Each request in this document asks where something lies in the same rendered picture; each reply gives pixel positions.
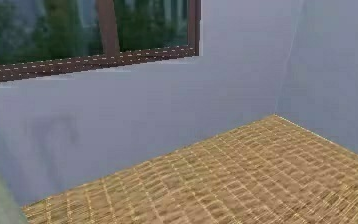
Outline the brown framed window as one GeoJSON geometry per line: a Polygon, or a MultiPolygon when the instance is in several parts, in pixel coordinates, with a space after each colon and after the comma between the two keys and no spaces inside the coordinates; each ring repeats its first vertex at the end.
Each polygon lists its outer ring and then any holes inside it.
{"type": "Polygon", "coordinates": [[[200,54],[201,0],[0,0],[0,83],[200,54]]]}

